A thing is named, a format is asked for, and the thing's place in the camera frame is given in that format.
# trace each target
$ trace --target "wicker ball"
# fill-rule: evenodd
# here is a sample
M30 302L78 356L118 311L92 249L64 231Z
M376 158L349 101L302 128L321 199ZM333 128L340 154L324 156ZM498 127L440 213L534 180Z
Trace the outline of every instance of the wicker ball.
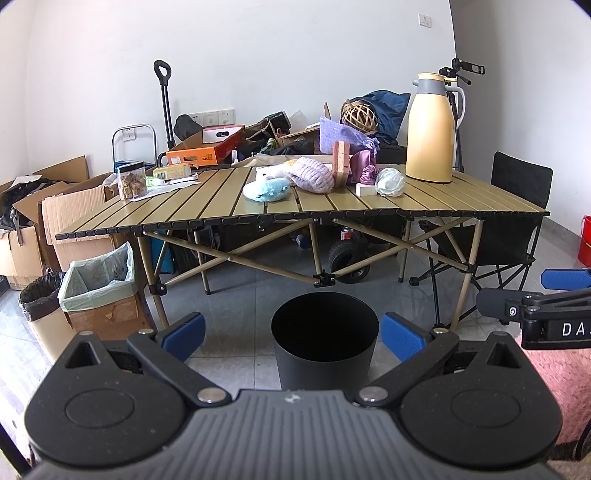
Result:
M356 128L366 135L378 131L378 118L374 110L365 102L347 100L340 110L340 119L345 125Z

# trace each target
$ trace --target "black jar lid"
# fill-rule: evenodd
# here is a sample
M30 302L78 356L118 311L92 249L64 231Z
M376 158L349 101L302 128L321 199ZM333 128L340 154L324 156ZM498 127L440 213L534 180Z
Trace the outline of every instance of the black jar lid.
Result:
M138 161L133 163L126 163L125 165L117 167L117 173L126 173L129 171L139 170L140 168L144 168L144 162Z

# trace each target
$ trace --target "black trash can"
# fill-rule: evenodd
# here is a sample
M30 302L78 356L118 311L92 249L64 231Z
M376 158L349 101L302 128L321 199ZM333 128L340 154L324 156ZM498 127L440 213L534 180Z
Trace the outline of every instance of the black trash can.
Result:
M361 300L342 293L308 293L284 303L271 333L283 390L343 390L367 382L379 321Z

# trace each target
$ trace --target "electrical outlet panel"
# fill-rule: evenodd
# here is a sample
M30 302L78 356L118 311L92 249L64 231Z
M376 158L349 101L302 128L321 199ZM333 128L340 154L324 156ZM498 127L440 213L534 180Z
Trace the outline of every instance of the electrical outlet panel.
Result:
M199 125L203 126L202 113L190 113L189 116L193 119L194 122L197 122Z
M234 110L218 110L220 125L234 125Z
M124 142L128 142L129 140L135 140L135 128L126 128L121 133Z
M418 24L421 25L422 27L427 27L427 28L433 27L433 21L431 20L431 17L428 17L427 15L423 15L423 14L418 15Z
M219 113L218 111L214 112L203 112L203 123L201 124L203 127L216 127L220 124Z

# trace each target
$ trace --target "folding table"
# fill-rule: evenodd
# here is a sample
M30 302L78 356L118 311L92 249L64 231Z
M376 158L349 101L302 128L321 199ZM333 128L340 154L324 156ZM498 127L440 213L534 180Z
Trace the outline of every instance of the folding table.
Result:
M404 172L404 166L388 167L394 167ZM548 211L533 203L458 172L453 173L453 180L449 184L435 184L407 178L404 194L400 197L379 195L357 197L354 187L336 188L326 195L316 195L292 187L287 198L280 202L253 202L242 195L242 187L245 183L255 179L255 170L255 167L208 170L199 173L200 183L198 185L139 202L123 201L118 197L113 198L56 235L56 239L133 232L138 238L150 293L154 298L163 327L168 326L168 320L161 296L166 294L167 287L201 274L204 288L209 293L206 271L225 261L304 281L316 287L328 287L335 284L337 277L354 272L398 252L402 253L400 270L400 279L402 279L404 278L407 252L410 249L417 254L449 264L464 274L451 322L451 330L455 330L472 278L483 222L496 215L533 215L540 217L540 220L542 216L549 215ZM396 238L363 224L364 219L376 215L400 215L406 218L404 237ZM420 217L430 217L441 226L429 233L411 238L412 222ZM315 229L315 224L320 219L324 219L324 222L333 222L353 228L389 242L393 246L346 268L327 273L322 269ZM465 258L457 247L450 229L471 219L476 219L476 228L470 255ZM261 231L264 231L272 223L284 223L285 226L231 252L222 252L199 244L197 231L201 227L236 223L256 224ZM262 265L242 256L254 248L261 247L302 228L310 230L315 275L305 275ZM178 229L193 231L195 243L172 236L173 231ZM157 232L162 230L166 231L166 235ZM420 242L443 232L454 245L460 262L418 246ZM157 238L164 242L155 268L152 267L150 238ZM167 244L196 251L199 266L162 282L160 268ZM214 259L205 262L202 254L210 255Z

